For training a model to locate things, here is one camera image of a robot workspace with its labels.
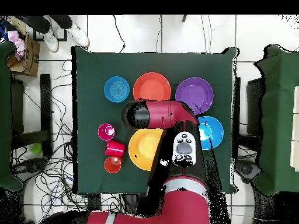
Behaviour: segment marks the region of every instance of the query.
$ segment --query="white sneaker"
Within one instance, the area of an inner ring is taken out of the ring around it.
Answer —
[[[74,23],[67,32],[76,40],[76,42],[83,47],[89,47],[89,39],[80,27],[76,26]]]
[[[44,34],[44,41],[47,44],[47,47],[52,53],[56,53],[58,51],[58,40],[54,36],[52,28],[49,29],[49,32]]]

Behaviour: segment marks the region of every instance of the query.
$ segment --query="orange cup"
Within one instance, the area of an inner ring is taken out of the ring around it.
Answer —
[[[104,162],[104,168],[108,173],[117,173],[121,168],[121,158],[111,156]]]

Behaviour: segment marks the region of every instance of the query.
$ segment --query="green object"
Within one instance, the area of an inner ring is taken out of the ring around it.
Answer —
[[[41,143],[35,143],[30,150],[36,155],[41,154]]]
[[[290,166],[294,88],[299,85],[299,53],[268,46],[256,66],[265,78],[262,98],[263,140],[259,164],[263,172],[253,183],[266,195],[299,192],[299,172]]]
[[[23,184],[10,171],[12,162],[11,72],[6,66],[7,56],[15,50],[11,42],[0,43],[0,187],[19,191],[23,188]]]
[[[237,55],[236,48],[223,54],[109,54],[76,47],[75,53],[72,59],[77,62],[78,193],[146,192],[150,173],[130,160],[127,148],[134,131],[121,121],[122,108],[134,99],[135,81],[146,72],[161,73],[167,78],[171,100],[175,99],[177,86],[187,78],[198,76],[211,84],[214,102],[204,115],[215,117],[223,125],[224,139],[214,153],[222,190],[235,192],[230,184],[230,163],[232,60]],[[129,97],[121,103],[112,103],[104,95],[104,84],[112,76],[121,76],[130,85]],[[121,170],[116,174],[104,169],[106,142],[98,137],[98,128],[103,123],[114,126],[113,140],[126,145]]]

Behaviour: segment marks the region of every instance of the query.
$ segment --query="cup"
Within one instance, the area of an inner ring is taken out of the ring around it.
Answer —
[[[108,140],[105,155],[121,157],[124,154],[124,144]]]
[[[115,130],[110,124],[102,124],[98,129],[98,136],[101,140],[108,141],[114,137]]]
[[[108,173],[117,173],[121,168],[121,158],[111,156],[104,162],[104,168]]]

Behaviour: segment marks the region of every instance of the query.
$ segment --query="light blue plate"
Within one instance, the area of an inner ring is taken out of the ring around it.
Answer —
[[[104,85],[104,94],[111,102],[123,102],[129,92],[128,82],[119,76],[110,78]]]
[[[213,149],[216,148],[223,140],[223,126],[213,117],[203,116],[199,117],[199,133],[201,147],[204,151],[211,149],[211,143]]]

